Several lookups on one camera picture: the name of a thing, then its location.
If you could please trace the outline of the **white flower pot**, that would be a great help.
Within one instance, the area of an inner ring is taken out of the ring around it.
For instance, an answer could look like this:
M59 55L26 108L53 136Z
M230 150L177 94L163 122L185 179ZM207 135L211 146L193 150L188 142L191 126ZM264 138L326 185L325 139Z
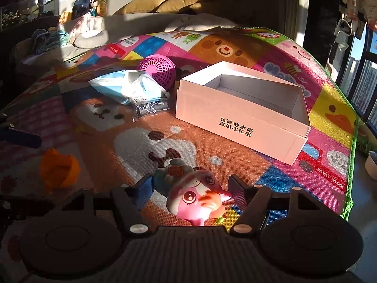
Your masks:
M365 170L367 174L374 180L377 181L377 154L375 151L370 151L365 161Z

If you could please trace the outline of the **pink plastic basket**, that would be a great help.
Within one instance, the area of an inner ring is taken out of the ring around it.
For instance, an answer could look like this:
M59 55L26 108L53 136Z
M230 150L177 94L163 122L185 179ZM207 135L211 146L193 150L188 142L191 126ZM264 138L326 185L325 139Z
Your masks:
M137 65L137 69L152 76L166 90L172 87L176 78L175 64L168 57L161 54L145 57Z

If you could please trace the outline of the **teddy bear plush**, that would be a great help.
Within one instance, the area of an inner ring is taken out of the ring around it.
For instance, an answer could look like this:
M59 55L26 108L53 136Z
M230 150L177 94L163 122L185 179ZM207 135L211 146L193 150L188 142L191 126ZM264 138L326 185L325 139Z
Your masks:
M93 17L104 17L107 14L106 0L91 0L90 14Z

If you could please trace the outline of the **blue white plastic bag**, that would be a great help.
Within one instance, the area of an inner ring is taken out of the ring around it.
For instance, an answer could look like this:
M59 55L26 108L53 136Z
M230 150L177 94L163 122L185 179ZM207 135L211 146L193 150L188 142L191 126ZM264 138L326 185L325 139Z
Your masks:
M89 84L115 102L131 105L135 119L169 110L169 92L144 71L118 70L94 78Z

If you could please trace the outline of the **white cardboard box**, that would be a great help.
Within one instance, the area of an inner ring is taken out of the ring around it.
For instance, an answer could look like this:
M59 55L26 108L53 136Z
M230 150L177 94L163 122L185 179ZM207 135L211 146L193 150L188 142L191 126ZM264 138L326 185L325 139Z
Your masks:
M311 130L300 86L225 61L180 80L176 118L288 165Z

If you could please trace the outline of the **yellow pillow rear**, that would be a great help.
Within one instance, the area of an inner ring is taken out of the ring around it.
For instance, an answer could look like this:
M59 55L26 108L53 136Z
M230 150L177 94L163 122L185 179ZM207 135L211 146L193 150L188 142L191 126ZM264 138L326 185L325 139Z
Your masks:
M205 0L167 0L156 9L156 13L180 13L185 8Z

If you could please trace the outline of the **pink cartoon figure toy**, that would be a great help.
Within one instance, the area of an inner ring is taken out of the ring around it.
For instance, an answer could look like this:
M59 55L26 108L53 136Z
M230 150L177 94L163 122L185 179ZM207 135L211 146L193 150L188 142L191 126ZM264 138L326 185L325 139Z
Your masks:
M154 172L153 184L167 198L168 211L193 226L203 226L208 219L221 224L227 218L223 203L231 194L206 169L193 168L175 158Z

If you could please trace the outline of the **blue knitted cloth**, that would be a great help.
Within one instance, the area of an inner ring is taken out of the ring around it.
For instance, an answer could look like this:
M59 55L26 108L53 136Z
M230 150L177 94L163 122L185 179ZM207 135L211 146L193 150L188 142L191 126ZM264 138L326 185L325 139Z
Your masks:
M64 47L69 43L70 35L65 31L37 29L31 37L30 51L33 54L42 54L59 47Z

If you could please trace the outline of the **orange pumpkin toy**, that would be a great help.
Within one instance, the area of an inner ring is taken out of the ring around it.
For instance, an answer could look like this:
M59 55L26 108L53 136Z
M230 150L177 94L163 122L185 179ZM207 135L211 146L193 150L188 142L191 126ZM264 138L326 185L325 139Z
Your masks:
M69 188L77 183L81 172L76 157L62 154L49 148L42 156L39 164L39 175L48 188Z

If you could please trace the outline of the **colourful cartoon play mat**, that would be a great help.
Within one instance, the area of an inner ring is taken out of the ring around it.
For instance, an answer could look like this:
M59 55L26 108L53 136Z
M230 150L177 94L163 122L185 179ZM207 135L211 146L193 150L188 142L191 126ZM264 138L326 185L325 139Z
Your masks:
M129 106L90 86L90 79L132 68L151 54L168 57L184 77L227 61L300 86L311 130L293 165L179 120L174 109L135 120ZM357 114L305 49L269 29L170 31L104 45L43 74L9 113L12 124L39 135L42 144L30 149L1 143L3 194L59 199L84 187L107 192L178 158L211 171L222 186L237 175L276 192L301 187L343 218L353 206ZM49 148L78 160L74 186L44 185L39 164Z

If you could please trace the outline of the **beige sofa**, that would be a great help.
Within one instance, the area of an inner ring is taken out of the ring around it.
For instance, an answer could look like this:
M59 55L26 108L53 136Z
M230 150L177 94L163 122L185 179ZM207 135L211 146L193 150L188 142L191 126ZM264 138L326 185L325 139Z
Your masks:
M229 19L208 13L134 13L93 17L89 14L58 24L57 30L70 35L70 43L42 54L31 53L31 37L17 43L13 56L19 72L41 75L53 66L103 45L116 43L142 34L170 31L211 31L235 28Z

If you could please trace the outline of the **dark blue cap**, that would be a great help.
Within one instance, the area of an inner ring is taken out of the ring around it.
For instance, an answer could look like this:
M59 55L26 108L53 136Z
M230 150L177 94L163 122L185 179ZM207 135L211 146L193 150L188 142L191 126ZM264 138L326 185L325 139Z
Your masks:
M72 19L79 18L85 13L88 13L90 9L90 0L75 0L72 8Z

